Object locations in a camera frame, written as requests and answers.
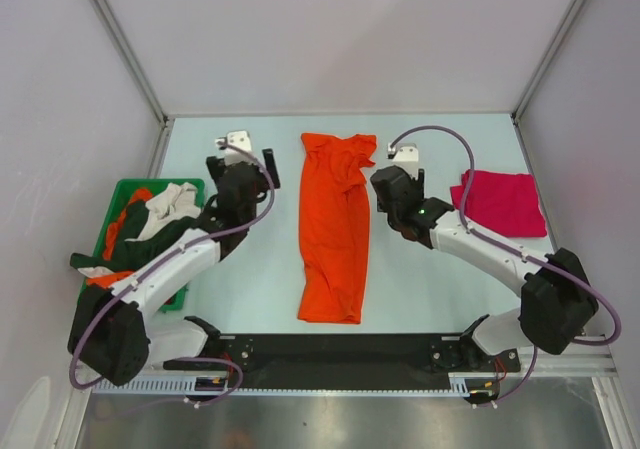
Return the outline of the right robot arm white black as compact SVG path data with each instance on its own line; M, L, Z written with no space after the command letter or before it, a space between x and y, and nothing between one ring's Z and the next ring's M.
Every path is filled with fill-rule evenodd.
M484 370L512 348L560 355L596 314L598 302L586 290L586 273L573 252L527 252L491 231L475 230L451 204L425 197L422 177L398 166L376 171L370 182L391 229L471 264L519 298L519 308L482 316L463 332L461 357L469 368Z

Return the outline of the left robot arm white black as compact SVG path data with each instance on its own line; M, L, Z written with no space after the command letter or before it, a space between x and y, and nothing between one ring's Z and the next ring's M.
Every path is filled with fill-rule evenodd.
M88 286L79 296L68 341L69 381L76 389L79 366L115 386L132 381L154 364L194 363L207 369L221 356L216 329L196 316L152 328L153 316L192 279L222 262L266 217L280 178L272 149L256 157L229 138L223 157L207 166L216 186L193 227L148 264L108 288Z

